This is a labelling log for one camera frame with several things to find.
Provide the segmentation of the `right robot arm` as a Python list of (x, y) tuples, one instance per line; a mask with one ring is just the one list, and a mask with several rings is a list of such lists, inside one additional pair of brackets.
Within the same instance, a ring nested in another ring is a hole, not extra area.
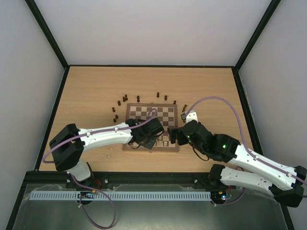
[(213, 187), (240, 186), (256, 190), (288, 207), (298, 207), (304, 196), (307, 170), (302, 166), (278, 164), (245, 148), (226, 134), (212, 134), (200, 122), (192, 120), (183, 127), (169, 128), (171, 143), (189, 144), (194, 151), (216, 163), (208, 180)]

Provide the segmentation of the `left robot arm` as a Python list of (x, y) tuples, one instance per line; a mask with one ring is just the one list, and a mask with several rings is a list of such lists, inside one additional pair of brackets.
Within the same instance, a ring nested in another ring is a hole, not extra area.
[(69, 172), (78, 182), (94, 177), (89, 163), (81, 155), (91, 149), (113, 144), (132, 144), (152, 149), (157, 138), (164, 132), (158, 118), (152, 120), (128, 119), (120, 124), (96, 128), (78, 129), (66, 125), (49, 143), (55, 168), (58, 172)]

